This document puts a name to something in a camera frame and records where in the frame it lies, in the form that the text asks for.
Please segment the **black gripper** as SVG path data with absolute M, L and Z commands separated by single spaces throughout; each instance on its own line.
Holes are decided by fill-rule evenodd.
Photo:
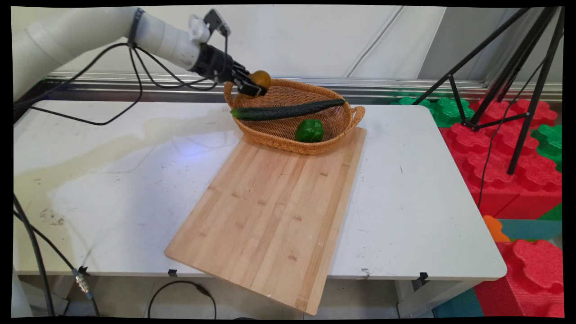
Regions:
M 267 94 L 267 88 L 251 80 L 250 72 L 245 66 L 206 43 L 200 44 L 199 57 L 193 65 L 193 72 L 218 84 L 232 82 L 240 94 L 250 98 L 258 98 Z

